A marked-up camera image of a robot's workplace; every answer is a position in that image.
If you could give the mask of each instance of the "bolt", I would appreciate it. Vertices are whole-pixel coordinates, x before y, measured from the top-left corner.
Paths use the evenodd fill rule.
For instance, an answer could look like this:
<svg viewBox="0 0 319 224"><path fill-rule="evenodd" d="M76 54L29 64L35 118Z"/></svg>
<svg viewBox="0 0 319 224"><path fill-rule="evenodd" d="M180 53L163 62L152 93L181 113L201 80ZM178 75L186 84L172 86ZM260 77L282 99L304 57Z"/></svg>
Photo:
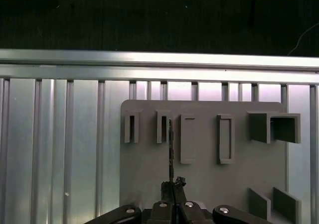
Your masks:
<svg viewBox="0 0 319 224"><path fill-rule="evenodd" d="M185 203L185 206L192 208L194 206L194 204L191 202L187 202L187 203Z"/></svg>
<svg viewBox="0 0 319 224"><path fill-rule="evenodd" d="M127 210L126 210L126 213L134 213L134 212L135 212L134 209L127 209Z"/></svg>
<svg viewBox="0 0 319 224"><path fill-rule="evenodd" d="M219 211L225 214L229 213L229 210L227 208L220 208Z"/></svg>

